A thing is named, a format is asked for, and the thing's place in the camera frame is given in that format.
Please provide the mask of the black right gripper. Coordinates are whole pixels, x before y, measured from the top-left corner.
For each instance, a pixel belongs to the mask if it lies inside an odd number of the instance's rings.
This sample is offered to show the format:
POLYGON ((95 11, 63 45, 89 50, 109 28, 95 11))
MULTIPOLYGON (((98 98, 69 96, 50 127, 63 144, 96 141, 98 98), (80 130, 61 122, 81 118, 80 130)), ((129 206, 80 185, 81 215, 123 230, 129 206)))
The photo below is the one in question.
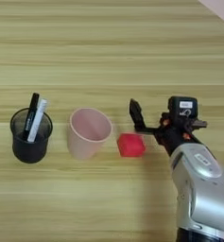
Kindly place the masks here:
POLYGON ((199 144, 200 140, 193 134, 193 131, 207 127, 207 122, 199 120, 197 116, 163 112, 160 126, 150 128, 144 122, 139 103, 133 98, 129 102, 129 114, 134 123, 135 131, 153 135, 157 143, 165 148, 169 156, 183 144, 199 144))

